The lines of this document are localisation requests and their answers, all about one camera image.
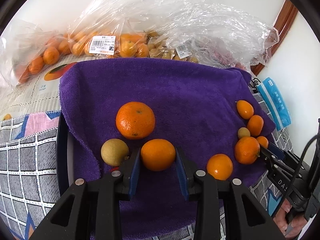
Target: purple cloth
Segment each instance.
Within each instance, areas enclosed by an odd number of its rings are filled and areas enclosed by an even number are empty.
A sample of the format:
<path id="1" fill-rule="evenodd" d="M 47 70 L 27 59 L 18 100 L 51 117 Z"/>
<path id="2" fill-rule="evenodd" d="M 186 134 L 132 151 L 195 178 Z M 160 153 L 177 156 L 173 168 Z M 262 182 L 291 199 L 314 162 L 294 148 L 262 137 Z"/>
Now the purple cloth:
<path id="1" fill-rule="evenodd" d="M 154 138 L 182 146 L 200 169 L 217 153 L 228 155 L 234 165 L 232 178 L 250 186 L 266 170 L 258 159 L 242 165 L 234 158 L 237 131 L 246 126 L 236 109 L 242 99 L 264 119 L 262 135 L 274 123 L 248 89 L 250 74 L 239 69 L 149 58 L 105 59 L 79 62 L 60 81 L 61 109 L 78 142 L 74 150 L 75 179 L 97 179 L 110 170 L 100 156 L 102 144 L 111 138 L 124 140 L 130 149 Z M 152 108 L 155 130 L 142 140 L 127 140 L 116 128 L 118 109 L 130 101 Z M 121 202 L 125 239 L 164 234 L 192 223 L 196 203 L 182 197 L 175 165 L 161 172 L 142 166 L 136 195 Z"/>

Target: silver bolt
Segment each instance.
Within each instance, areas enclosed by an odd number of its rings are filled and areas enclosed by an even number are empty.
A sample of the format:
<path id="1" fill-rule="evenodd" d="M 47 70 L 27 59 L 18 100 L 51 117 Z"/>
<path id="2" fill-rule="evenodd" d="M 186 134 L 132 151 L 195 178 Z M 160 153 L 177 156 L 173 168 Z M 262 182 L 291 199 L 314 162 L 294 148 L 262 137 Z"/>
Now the silver bolt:
<path id="1" fill-rule="evenodd" d="M 235 185 L 237 185 L 237 186 L 239 186 L 239 185 L 241 185 L 241 180 L 239 180 L 239 179 L 233 179 L 233 180 L 232 180 L 232 183 L 235 184 Z"/>
<path id="2" fill-rule="evenodd" d="M 121 171 L 113 171 L 113 172 L 111 172 L 111 175 L 112 175 L 113 177 L 119 177 L 120 174 L 121 174 Z"/>
<path id="3" fill-rule="evenodd" d="M 198 171 L 196 171 L 196 174 L 197 174 L 199 177 L 203 177 L 203 176 L 205 175 L 205 171 L 198 170 Z"/>
<path id="4" fill-rule="evenodd" d="M 84 184 L 84 179 L 77 179 L 75 184 L 78 185 L 78 186 Z"/>

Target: blue tissue package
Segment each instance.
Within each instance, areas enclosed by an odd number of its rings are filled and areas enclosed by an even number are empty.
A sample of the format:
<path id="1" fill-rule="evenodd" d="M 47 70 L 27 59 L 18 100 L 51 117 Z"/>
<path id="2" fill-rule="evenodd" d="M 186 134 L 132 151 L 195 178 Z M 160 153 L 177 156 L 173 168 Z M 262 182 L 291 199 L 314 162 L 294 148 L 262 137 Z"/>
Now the blue tissue package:
<path id="1" fill-rule="evenodd" d="M 266 102 L 278 131 L 291 124 L 289 111 L 284 103 L 281 93 L 271 78 L 266 78 L 257 86 L 257 90 Z"/>

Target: triangular cutout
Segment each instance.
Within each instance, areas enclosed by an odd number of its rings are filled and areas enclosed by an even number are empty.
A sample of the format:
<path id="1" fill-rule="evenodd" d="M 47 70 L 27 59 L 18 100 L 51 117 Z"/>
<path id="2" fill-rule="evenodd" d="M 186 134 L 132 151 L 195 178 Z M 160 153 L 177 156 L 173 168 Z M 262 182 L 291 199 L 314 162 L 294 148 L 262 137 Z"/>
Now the triangular cutout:
<path id="1" fill-rule="evenodd" d="M 51 223 L 62 227 L 68 226 L 74 200 L 75 196 L 70 195 L 58 209 L 58 211 L 53 215 Z"/>
<path id="2" fill-rule="evenodd" d="M 266 221 L 257 208 L 252 204 L 247 195 L 241 195 L 242 202 L 244 205 L 245 215 L 247 217 L 247 223 L 250 227 L 264 224 Z"/>

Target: black cable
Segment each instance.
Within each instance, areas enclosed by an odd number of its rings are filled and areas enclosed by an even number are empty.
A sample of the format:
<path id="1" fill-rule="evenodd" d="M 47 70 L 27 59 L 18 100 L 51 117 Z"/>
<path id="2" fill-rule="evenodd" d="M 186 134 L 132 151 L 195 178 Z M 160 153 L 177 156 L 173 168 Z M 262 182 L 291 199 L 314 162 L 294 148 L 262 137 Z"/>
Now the black cable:
<path id="1" fill-rule="evenodd" d="M 299 173 L 300 167 L 301 167 L 302 162 L 303 162 L 303 158 L 304 158 L 304 156 L 306 155 L 307 150 L 309 149 L 310 145 L 311 145 L 317 138 L 319 138 L 319 137 L 320 137 L 319 134 L 313 136 L 313 137 L 308 141 L 308 143 L 306 144 L 306 146 L 304 147 L 303 152 L 302 152 L 301 157 L 300 157 L 300 160 L 299 160 L 299 162 L 298 162 L 297 168 L 295 169 L 294 174 L 293 174 L 293 176 L 292 176 L 292 180 L 290 181 L 290 184 L 289 184 L 289 186 L 288 186 L 285 194 L 282 196 L 282 199 L 280 200 L 280 203 L 279 203 L 278 206 L 276 207 L 275 211 L 272 213 L 272 215 L 271 215 L 272 218 L 274 218 L 274 217 L 276 216 L 276 214 L 278 213 L 278 211 L 279 211 L 280 207 L 282 206 L 284 200 L 285 200 L 285 199 L 287 198 L 287 196 L 289 195 L 290 189 L 291 189 L 291 187 L 292 187 L 292 185 L 293 185 L 293 183 L 294 183 L 294 180 L 296 179 L 296 177 L 297 177 L 297 175 L 298 175 L 298 173 Z"/>

